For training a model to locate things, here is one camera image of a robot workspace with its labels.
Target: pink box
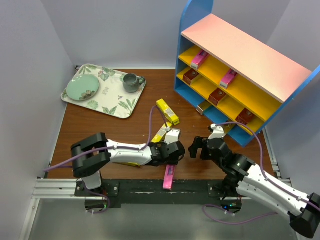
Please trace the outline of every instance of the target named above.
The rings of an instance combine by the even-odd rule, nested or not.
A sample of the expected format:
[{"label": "pink box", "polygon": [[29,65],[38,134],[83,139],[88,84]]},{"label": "pink box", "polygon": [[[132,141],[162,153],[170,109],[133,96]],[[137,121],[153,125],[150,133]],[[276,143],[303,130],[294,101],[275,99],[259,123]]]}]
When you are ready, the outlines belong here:
[{"label": "pink box", "polygon": [[207,53],[205,50],[201,50],[192,60],[190,67],[195,70],[198,70],[200,66],[205,62],[208,56],[209,53]]},{"label": "pink box", "polygon": [[174,174],[175,174],[175,165],[167,165],[165,169],[165,175],[163,180],[163,189],[171,190],[172,183],[174,181]]},{"label": "pink box", "polygon": [[224,75],[224,77],[221,79],[220,81],[220,86],[227,89],[227,87],[229,86],[230,83],[232,83],[232,81],[235,79],[235,77],[237,76],[237,72],[233,71],[232,69],[230,69],[226,75]]}]

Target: gray floor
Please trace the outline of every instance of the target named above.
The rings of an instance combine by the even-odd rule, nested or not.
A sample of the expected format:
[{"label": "gray floor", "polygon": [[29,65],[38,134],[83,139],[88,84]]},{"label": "gray floor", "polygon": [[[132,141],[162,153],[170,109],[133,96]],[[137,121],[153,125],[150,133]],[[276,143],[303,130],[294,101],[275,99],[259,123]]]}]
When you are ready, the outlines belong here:
[{"label": "gray floor", "polygon": [[[231,216],[218,209],[208,212],[221,220]],[[232,222],[269,209],[247,200]],[[30,240],[296,240],[289,223],[278,215],[231,226],[213,222],[200,205],[132,205],[92,215],[83,200],[42,200]]]}]

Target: blue bottom shelf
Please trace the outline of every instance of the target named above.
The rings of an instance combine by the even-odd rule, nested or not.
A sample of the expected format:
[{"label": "blue bottom shelf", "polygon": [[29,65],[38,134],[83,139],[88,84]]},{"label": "blue bottom shelf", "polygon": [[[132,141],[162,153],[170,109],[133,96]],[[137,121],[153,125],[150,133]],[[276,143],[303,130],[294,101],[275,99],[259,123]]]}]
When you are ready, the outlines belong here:
[{"label": "blue bottom shelf", "polygon": [[[176,79],[175,83],[175,91],[195,108],[205,100],[202,96],[200,96],[178,78]],[[211,106],[208,110],[206,110],[204,115],[215,124],[221,124],[228,121],[228,117],[214,106]],[[253,139],[253,136],[249,135],[239,126],[234,126],[231,131],[228,132],[228,135],[242,147],[245,147]]]}]

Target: toy shelf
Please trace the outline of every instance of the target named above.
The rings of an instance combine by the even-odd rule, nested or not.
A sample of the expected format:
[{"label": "toy shelf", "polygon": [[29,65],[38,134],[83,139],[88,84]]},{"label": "toy shelf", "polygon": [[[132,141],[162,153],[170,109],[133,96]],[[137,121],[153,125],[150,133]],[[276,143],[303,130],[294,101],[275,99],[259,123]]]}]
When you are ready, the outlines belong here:
[{"label": "toy shelf", "polygon": [[[254,118],[247,126],[258,134],[320,72],[313,72],[212,14],[213,0],[189,0],[180,20],[174,89],[195,108],[217,88],[226,93],[204,112],[213,123],[236,120],[243,109]],[[183,80],[200,50],[210,56],[191,85]],[[220,87],[229,69],[238,73],[227,89]],[[227,133],[241,146],[254,136],[235,125]]]}]

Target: white wall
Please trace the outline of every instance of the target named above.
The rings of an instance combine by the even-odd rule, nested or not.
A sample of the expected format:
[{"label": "white wall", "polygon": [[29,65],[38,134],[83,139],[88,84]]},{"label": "white wall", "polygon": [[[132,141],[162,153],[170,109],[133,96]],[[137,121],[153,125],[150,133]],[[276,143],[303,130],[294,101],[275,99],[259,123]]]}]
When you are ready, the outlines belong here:
[{"label": "white wall", "polygon": [[15,240],[52,157],[73,65],[40,0],[1,1],[0,33],[0,239]]},{"label": "white wall", "polygon": [[214,0],[212,13],[267,43],[290,0]]},{"label": "white wall", "polygon": [[[320,64],[320,2],[291,0],[268,44],[310,70]],[[320,194],[320,76],[267,126],[283,177]],[[314,239],[320,239],[318,229]]]},{"label": "white wall", "polygon": [[[174,68],[188,0],[41,0],[72,62]],[[213,13],[266,43],[290,0],[215,0]]]}]

